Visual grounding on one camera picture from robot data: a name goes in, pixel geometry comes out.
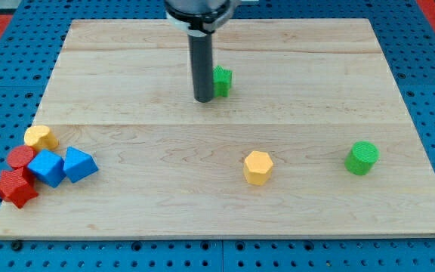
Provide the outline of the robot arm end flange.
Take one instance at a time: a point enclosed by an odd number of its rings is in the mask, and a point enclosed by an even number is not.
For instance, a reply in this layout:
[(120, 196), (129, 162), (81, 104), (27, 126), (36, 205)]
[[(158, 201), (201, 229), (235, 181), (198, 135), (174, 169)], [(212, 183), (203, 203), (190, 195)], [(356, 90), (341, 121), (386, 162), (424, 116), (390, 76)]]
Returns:
[(171, 25), (192, 37), (213, 34), (233, 17), (240, 0), (164, 0)]

